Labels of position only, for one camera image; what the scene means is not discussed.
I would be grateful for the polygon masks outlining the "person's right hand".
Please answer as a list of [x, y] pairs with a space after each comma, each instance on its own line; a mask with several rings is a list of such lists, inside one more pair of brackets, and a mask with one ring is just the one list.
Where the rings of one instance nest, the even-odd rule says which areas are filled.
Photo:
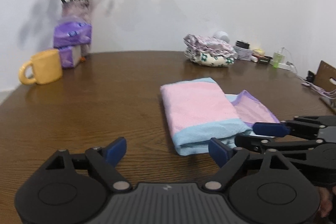
[[319, 215], [321, 218], [327, 217], [333, 208], [333, 196], [335, 196], [335, 186], [331, 189], [318, 187], [320, 196]]

